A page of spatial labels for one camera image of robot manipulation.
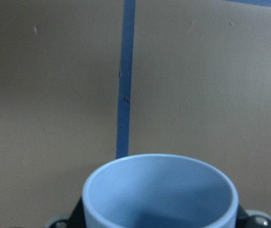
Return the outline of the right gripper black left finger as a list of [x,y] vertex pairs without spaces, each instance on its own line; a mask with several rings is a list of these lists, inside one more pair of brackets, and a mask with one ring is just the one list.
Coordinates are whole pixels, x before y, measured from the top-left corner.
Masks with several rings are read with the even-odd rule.
[[86,220],[82,197],[69,215],[58,215],[52,217],[45,228],[86,228]]

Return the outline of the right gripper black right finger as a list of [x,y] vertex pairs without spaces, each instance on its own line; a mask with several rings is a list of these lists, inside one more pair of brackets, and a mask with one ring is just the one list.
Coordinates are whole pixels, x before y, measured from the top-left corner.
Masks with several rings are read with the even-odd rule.
[[236,228],[271,228],[271,216],[265,212],[238,206]]

